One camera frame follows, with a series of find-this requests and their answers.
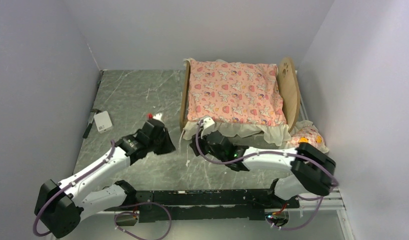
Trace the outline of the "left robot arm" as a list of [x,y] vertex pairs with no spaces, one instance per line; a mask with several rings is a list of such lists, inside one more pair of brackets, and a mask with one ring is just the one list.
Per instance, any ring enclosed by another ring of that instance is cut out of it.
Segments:
[[39,190],[34,208],[33,234],[62,238],[86,218],[113,207],[130,210],[153,202],[140,196],[127,181],[118,180],[96,191],[97,185],[113,174],[132,166],[148,153],[169,154],[176,150],[165,124],[149,118],[134,134],[111,141],[110,149],[96,161],[59,182],[49,179]]

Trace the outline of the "white small box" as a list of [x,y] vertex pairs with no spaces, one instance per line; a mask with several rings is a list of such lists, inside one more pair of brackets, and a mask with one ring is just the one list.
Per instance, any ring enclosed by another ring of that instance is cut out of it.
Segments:
[[93,116],[93,120],[96,124],[97,131],[100,134],[103,134],[113,129],[113,123],[111,121],[108,111],[96,113]]

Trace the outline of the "pink unicorn print mattress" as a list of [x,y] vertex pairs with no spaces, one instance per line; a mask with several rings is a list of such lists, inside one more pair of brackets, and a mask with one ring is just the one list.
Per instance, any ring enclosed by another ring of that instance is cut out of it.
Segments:
[[275,63],[184,60],[185,113],[180,130],[185,140],[195,134],[198,122],[210,117],[214,129],[226,137],[261,134],[278,147],[291,140],[290,125],[279,90]]

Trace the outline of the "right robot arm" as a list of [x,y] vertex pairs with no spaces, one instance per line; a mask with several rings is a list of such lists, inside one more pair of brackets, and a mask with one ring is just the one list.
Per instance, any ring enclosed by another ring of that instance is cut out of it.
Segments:
[[288,173],[287,177],[275,179],[269,188],[268,202],[275,208],[301,194],[325,197],[339,185],[334,176],[336,162],[306,142],[291,148],[261,149],[235,145],[215,131],[207,135],[194,134],[189,146],[197,157],[236,172],[275,170]]

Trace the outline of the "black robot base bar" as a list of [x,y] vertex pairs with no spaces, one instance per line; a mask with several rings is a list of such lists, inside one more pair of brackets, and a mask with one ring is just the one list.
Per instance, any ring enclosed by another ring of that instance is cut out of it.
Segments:
[[[147,203],[135,208],[136,203]],[[106,209],[107,212],[138,210],[140,223],[167,220],[248,219],[262,221],[273,211],[298,209],[296,196],[279,200],[264,188],[214,190],[139,190],[136,200]]]

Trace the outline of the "wooden pet bed frame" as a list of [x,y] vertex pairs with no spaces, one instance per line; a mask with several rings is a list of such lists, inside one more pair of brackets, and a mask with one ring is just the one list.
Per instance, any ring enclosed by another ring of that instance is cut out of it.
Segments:
[[[191,59],[183,59],[185,66],[185,78],[181,95],[179,128],[182,131],[188,122],[188,103],[190,90]],[[297,79],[296,68],[291,57],[284,57],[278,66],[276,76],[278,91],[283,98],[282,111],[288,125],[288,131],[291,132],[299,118],[301,108],[301,92]]]

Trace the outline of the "aluminium rail at table edge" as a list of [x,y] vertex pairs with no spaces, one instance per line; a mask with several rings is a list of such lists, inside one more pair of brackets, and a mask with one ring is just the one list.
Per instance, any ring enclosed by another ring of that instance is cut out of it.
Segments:
[[303,101],[303,98],[302,98],[301,95],[300,95],[300,110],[299,110],[299,113],[300,113],[300,116],[301,116],[302,120],[306,120],[306,121],[309,120],[308,114],[307,114],[307,111],[306,111],[306,107],[304,105],[304,101]]

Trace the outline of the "pink checkered duck pillow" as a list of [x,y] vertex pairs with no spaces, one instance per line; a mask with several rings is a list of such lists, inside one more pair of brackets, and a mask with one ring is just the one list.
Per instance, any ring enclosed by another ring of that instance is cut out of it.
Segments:
[[291,139],[284,144],[286,149],[298,147],[300,143],[308,143],[324,154],[329,152],[323,136],[319,133],[319,130],[312,121],[298,121],[290,135]]

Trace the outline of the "black marker pen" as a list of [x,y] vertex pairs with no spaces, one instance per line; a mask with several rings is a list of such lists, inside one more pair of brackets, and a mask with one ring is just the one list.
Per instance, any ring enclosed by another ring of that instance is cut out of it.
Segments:
[[96,108],[92,108],[92,109],[90,110],[90,114],[89,114],[89,117],[88,117],[88,124],[87,124],[87,127],[86,127],[86,129],[85,129],[83,135],[82,135],[82,138],[83,138],[83,139],[87,139],[87,138],[88,138],[88,136],[89,136],[89,134],[90,134],[90,131],[91,131],[91,129],[92,129],[92,126],[93,126],[94,116],[95,116],[96,114],[100,113],[100,112],[101,112],[101,110],[96,109]]

